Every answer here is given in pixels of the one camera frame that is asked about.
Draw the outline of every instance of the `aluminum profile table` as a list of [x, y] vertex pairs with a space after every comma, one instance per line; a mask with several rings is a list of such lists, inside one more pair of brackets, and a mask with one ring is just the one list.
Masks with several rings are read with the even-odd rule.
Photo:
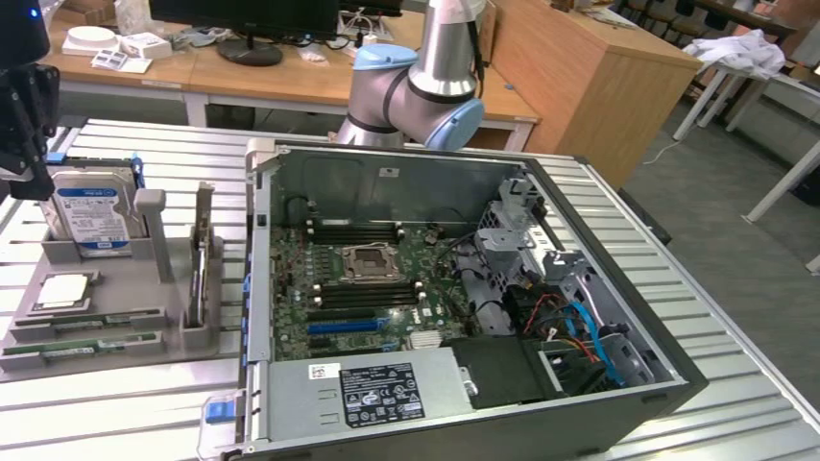
[[[139, 153], [147, 186], [168, 191], [163, 218], [169, 236], [187, 235], [199, 181], [215, 184], [215, 230], [227, 243], [220, 356], [1, 384], [0, 459], [196, 459], [200, 406], [207, 397], [237, 387], [244, 154], [252, 136], [273, 135], [105, 120], [60, 130], [55, 151], [99, 158]], [[820, 459], [816, 411], [612, 189], [592, 168], [571, 158], [540, 159], [709, 379], [708, 387], [673, 415], [648, 422], [607, 453], [585, 459]], [[560, 225], [557, 219], [548, 221]], [[7, 201], [0, 206], [3, 330], [40, 257], [37, 242], [45, 232], [33, 203]], [[569, 240], [565, 230], [556, 233]]]

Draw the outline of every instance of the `hard drive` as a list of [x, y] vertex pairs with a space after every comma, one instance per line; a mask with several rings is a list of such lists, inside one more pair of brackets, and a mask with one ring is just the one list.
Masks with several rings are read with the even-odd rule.
[[73, 240], [81, 257], [131, 255], [129, 241], [148, 236], [135, 209], [143, 162], [49, 154], [55, 191], [40, 206], [53, 240]]

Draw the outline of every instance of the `computer monitor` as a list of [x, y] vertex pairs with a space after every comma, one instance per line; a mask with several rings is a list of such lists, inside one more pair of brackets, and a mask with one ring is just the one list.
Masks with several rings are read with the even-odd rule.
[[367, 16], [401, 16], [401, 0], [341, 0], [340, 8], [347, 12], [364, 8]]
[[339, 0], [149, 0], [153, 19], [232, 29], [245, 40], [225, 40], [219, 54], [240, 64], [273, 65], [281, 51], [253, 36], [305, 37], [327, 40], [336, 36]]

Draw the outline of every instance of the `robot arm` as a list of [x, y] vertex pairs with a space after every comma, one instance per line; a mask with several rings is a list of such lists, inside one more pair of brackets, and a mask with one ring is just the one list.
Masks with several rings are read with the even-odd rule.
[[33, 63], [49, 51], [37, 0], [0, 2], [0, 180], [12, 197], [47, 200], [53, 182], [47, 170], [47, 137], [56, 131], [60, 74]]
[[436, 150], [457, 150], [476, 133], [484, 104], [476, 16], [485, 0], [431, 0], [420, 53], [364, 46], [353, 64], [347, 118], [337, 142], [401, 147], [404, 134]]

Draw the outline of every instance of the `gray floor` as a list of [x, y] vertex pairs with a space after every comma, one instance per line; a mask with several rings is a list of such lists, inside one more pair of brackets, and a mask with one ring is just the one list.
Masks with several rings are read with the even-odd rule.
[[[64, 113], [96, 118], [184, 124], [181, 104], [67, 94]], [[672, 143], [688, 106], [673, 111], [647, 159]], [[257, 129], [327, 134], [341, 117], [267, 110]], [[820, 254], [820, 209], [785, 197], [759, 225], [745, 213], [784, 170], [712, 124], [696, 129], [661, 159], [641, 165], [627, 190], [672, 235], [669, 246], [740, 328], [815, 406], [820, 406], [820, 279], [804, 264]]]

